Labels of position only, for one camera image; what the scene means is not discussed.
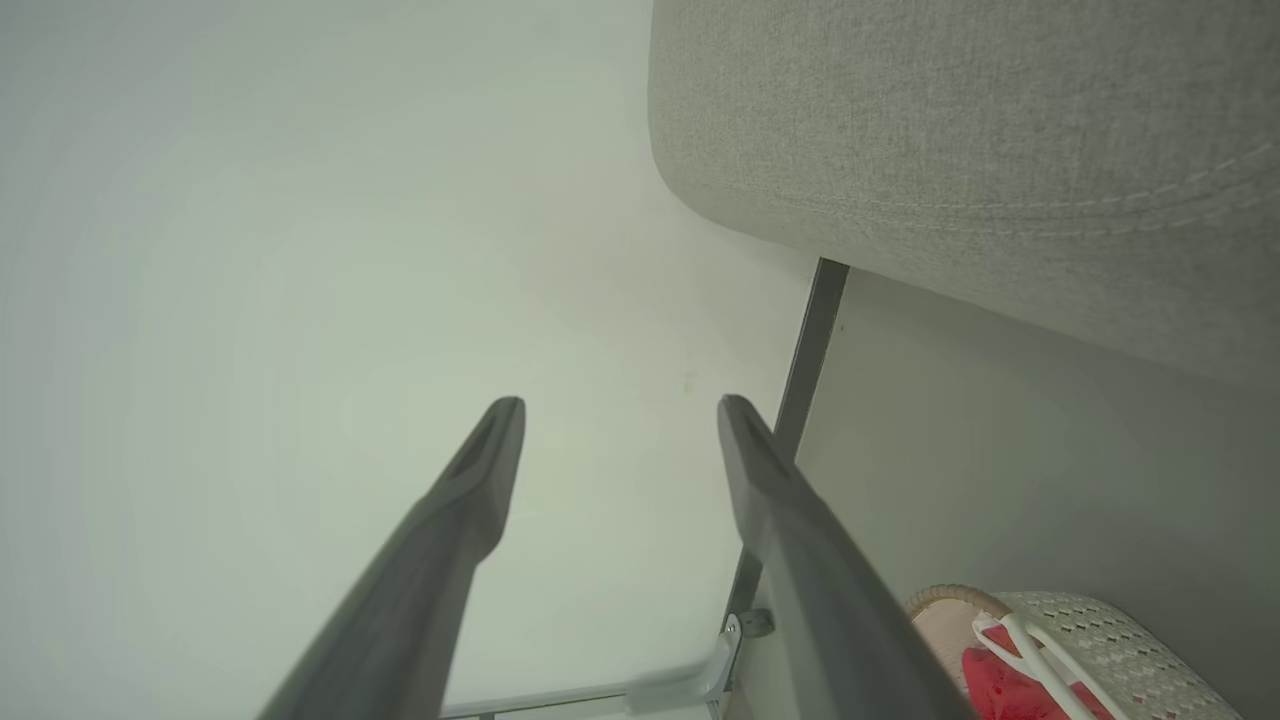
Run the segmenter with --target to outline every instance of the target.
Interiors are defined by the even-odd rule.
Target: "fabric cushion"
[[[653,152],[762,238],[1280,388],[1280,4],[658,0]]]

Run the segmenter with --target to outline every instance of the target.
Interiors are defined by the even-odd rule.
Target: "white stitching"
[[[1219,173],[1219,172],[1222,172],[1222,170],[1225,170],[1228,168],[1231,168],[1233,165],[1235,165],[1240,160],[1249,160],[1249,159],[1252,159],[1252,158],[1254,158],[1257,155],[1261,155],[1263,152],[1267,152],[1267,151],[1272,150],[1274,147],[1275,147],[1275,142],[1267,142],[1267,143],[1265,143],[1265,145],[1262,145],[1260,147],[1256,147],[1256,149],[1253,149],[1253,150],[1251,150],[1251,151],[1248,151],[1248,152],[1245,152],[1243,155],[1239,155],[1236,158],[1231,158],[1230,160],[1225,160],[1222,163],[1219,163],[1211,170],[1202,170],[1202,172],[1198,172],[1196,174],[1192,174],[1192,176],[1189,176],[1187,179],[1184,179],[1181,182],[1170,183],[1170,184],[1166,184],[1166,186],[1160,187],[1160,188],[1153,190],[1153,191],[1135,192],[1135,193],[1128,195],[1128,196],[1125,196],[1125,195],[1117,195],[1117,196],[1114,196],[1114,197],[1103,197],[1101,200],[1080,200],[1080,201],[1074,201],[1074,202],[1073,201],[1066,201],[1066,202],[977,202],[977,204],[963,204],[963,202],[897,202],[897,201],[892,201],[892,200],[872,200],[869,197],[855,199],[855,197],[847,197],[847,196],[844,196],[844,195],[819,195],[817,192],[805,192],[803,195],[805,195],[806,197],[822,197],[822,199],[826,199],[826,200],[842,200],[845,202],[865,202],[865,204],[869,204],[869,205],[884,205],[884,206],[890,206],[890,208],[932,208],[932,209],[940,209],[940,210],[943,210],[943,209],[947,209],[947,210],[997,210],[997,209],[1002,209],[1002,208],[1006,208],[1006,209],[1012,209],[1012,208],[1089,208],[1092,205],[1110,205],[1110,204],[1114,204],[1114,202],[1129,202],[1129,201],[1139,200],[1139,199],[1143,199],[1143,197],[1156,197],[1157,195],[1164,195],[1166,192],[1172,192],[1172,191],[1175,191],[1175,190],[1178,190],[1180,187],[1187,187],[1187,186],[1196,184],[1196,183],[1201,182],[1202,179],[1212,176],[1213,173]],[[718,187],[727,187],[727,188],[731,188],[731,190],[742,188],[742,190],[760,190],[760,191],[764,191],[764,192],[780,192],[776,188],[764,187],[764,186],[759,186],[759,184],[746,184],[746,183],[730,184],[730,183],[717,183],[717,182],[701,182],[700,184],[712,184],[712,186],[718,186]]]
[[[837,218],[850,218],[850,219],[854,219],[854,220],[868,220],[868,222],[872,222],[872,223],[879,223],[879,224],[884,224],[884,225],[899,225],[899,227],[919,228],[919,229],[927,229],[927,231],[963,232],[963,233],[973,233],[973,234],[1019,234],[1019,236],[1029,236],[1029,237],[1096,237],[1096,236],[1103,236],[1103,234],[1128,234],[1128,233],[1132,233],[1132,232],[1157,232],[1157,231],[1162,231],[1162,229],[1180,228],[1180,227],[1189,225],[1192,223],[1199,223],[1199,222],[1204,222],[1204,220],[1212,220],[1212,219],[1216,219],[1216,218],[1221,218],[1222,215],[1226,215],[1228,213],[1233,213],[1233,211],[1236,211],[1236,210],[1244,210],[1247,208],[1252,208],[1253,205],[1257,205],[1262,200],[1271,199],[1271,197],[1277,197],[1277,196],[1280,196],[1280,187],[1276,187],[1276,188],[1274,188],[1274,190],[1271,190],[1268,192],[1265,192],[1262,195],[1251,197],[1248,200],[1243,200],[1243,201],[1236,202],[1234,205],[1230,205],[1228,208],[1220,208],[1217,210],[1213,210],[1212,213],[1207,213],[1204,215],[1199,215],[1199,217],[1194,217],[1194,218],[1185,218],[1185,219],[1181,219],[1181,220],[1169,222],[1169,223],[1160,223],[1160,224],[1155,224],[1155,225],[1126,225],[1126,227],[1107,228],[1107,229],[1098,229],[1098,231],[1083,231],[1083,229],[1080,229],[1080,231],[1011,231],[1011,229],[957,228],[957,227],[950,227],[950,225],[928,225],[928,224],[922,224],[922,223],[904,223],[904,222],[900,222],[900,220],[890,220],[890,219],[886,219],[886,218],[876,218],[876,217],[870,217],[870,215],[854,215],[854,214],[850,214],[850,213],[838,213],[838,211],[835,211],[835,210],[826,210],[826,209],[822,209],[822,208],[810,208],[808,205],[795,205],[795,204],[785,202],[785,201],[781,201],[781,200],[774,200],[774,202],[777,202],[780,205],[783,205],[783,206],[787,206],[787,208],[794,208],[796,210],[808,210],[810,213],[820,213],[820,214],[824,214],[824,215],[836,215]]]

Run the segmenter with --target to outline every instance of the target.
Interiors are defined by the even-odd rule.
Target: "woven basket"
[[[987,612],[1009,630],[1036,679],[1073,720],[1093,720],[1093,714],[1050,669],[1032,638],[1070,669],[1116,720],[1240,717],[1142,625],[1092,597],[1060,592],[987,594],[965,585],[934,585],[915,593],[906,611],[961,687],[959,655],[979,646],[969,623]]]

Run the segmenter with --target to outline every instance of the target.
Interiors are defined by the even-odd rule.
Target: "gray fabric surface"
[[[704,217],[1280,388],[1280,4],[658,0]]]

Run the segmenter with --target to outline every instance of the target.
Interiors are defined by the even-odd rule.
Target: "metal bracket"
[[[736,615],[730,615],[724,623],[724,632],[716,638],[716,648],[701,669],[677,680],[631,688],[625,701],[627,715],[645,715],[718,701],[724,694],[728,674],[733,669],[733,659],[737,657],[741,642],[742,625]]]

